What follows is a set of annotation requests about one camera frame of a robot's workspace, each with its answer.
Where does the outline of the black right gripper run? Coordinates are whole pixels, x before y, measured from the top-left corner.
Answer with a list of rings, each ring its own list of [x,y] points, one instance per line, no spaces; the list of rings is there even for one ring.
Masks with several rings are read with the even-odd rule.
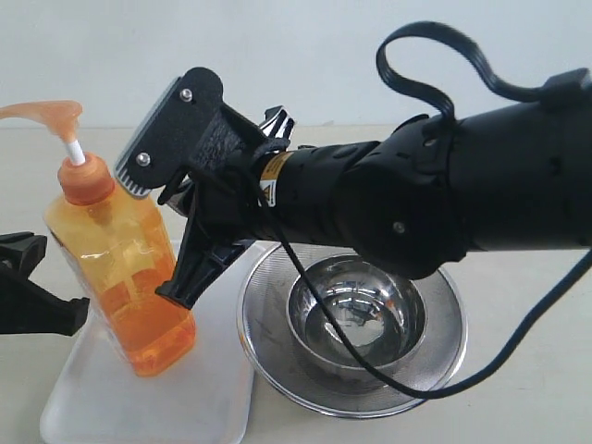
[[[265,112],[262,126],[252,123],[232,107],[222,104],[214,119],[189,156],[189,164],[163,186],[158,202],[167,204],[186,225],[177,262],[169,280],[155,293],[174,304],[191,309],[202,294],[245,253],[244,240],[220,237],[206,228],[199,217],[197,191],[213,189],[222,195],[236,192],[223,173],[229,165],[246,156],[250,164],[267,152],[290,145],[293,119],[281,106]]]

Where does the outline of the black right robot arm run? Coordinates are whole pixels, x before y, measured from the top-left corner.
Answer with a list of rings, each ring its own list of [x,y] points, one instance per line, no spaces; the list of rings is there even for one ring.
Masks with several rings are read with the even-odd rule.
[[[591,244],[591,79],[550,78],[531,102],[462,120],[414,117],[384,141],[290,150],[222,98],[206,69],[159,113],[161,200],[187,217],[158,293],[192,307],[249,240],[349,247],[405,278],[470,251]]]

